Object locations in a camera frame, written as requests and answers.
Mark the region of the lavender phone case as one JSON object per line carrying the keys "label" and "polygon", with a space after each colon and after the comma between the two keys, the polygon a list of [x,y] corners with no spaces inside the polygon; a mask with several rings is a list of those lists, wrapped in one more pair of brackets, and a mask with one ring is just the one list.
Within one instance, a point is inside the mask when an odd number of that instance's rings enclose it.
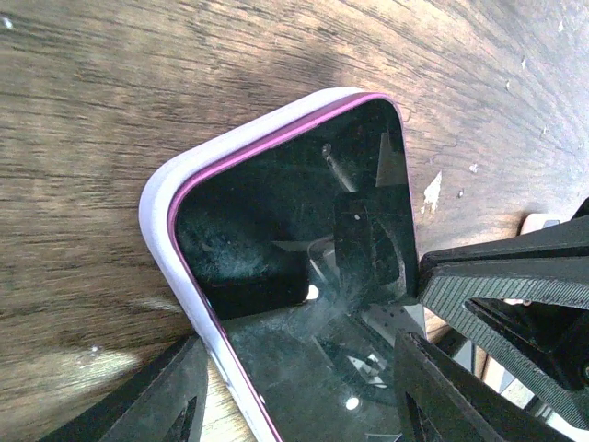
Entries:
{"label": "lavender phone case", "polygon": [[154,172],[141,193],[138,219],[144,243],[259,441],[282,437],[198,282],[191,252],[198,241],[185,231],[186,202],[192,190],[232,167],[366,102],[386,98],[358,87],[323,88],[171,158]]}

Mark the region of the pink phone case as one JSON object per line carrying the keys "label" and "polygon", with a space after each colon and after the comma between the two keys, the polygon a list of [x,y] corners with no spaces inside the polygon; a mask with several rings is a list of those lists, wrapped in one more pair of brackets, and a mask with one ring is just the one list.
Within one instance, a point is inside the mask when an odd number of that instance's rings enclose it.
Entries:
{"label": "pink phone case", "polygon": [[560,218],[554,214],[530,214],[528,215],[519,230],[520,235],[525,235],[547,227],[553,227],[560,223]]}

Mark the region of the dark red smartphone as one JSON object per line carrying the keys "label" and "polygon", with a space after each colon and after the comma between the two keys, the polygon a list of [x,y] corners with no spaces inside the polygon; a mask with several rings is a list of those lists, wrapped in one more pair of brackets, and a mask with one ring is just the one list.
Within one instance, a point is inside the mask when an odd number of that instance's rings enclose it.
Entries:
{"label": "dark red smartphone", "polygon": [[395,339],[424,324],[391,100],[232,167],[186,205],[198,282],[279,441],[399,441]]}

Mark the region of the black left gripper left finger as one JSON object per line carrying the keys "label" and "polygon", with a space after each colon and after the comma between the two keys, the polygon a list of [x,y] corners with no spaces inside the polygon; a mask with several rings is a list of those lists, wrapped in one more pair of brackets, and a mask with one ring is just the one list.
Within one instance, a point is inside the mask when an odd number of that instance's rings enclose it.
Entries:
{"label": "black left gripper left finger", "polygon": [[44,441],[198,441],[208,354],[197,335],[181,338],[102,401]]}

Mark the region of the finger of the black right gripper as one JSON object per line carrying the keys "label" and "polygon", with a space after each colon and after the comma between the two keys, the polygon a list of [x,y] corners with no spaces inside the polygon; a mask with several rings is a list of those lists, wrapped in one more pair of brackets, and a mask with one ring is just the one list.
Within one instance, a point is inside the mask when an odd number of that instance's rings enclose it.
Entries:
{"label": "finger of the black right gripper", "polygon": [[518,237],[426,253],[418,299],[522,299],[588,305],[588,202],[571,220]]}
{"label": "finger of the black right gripper", "polygon": [[588,387],[535,347],[518,322],[529,310],[500,299],[422,296],[421,303],[518,378],[566,422],[588,428]]}

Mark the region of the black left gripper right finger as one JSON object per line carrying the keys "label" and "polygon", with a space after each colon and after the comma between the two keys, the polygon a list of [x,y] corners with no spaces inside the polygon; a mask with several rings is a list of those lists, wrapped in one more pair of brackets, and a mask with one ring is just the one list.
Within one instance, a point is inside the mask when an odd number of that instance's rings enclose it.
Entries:
{"label": "black left gripper right finger", "polygon": [[561,440],[419,334],[397,334],[394,376],[406,441]]}

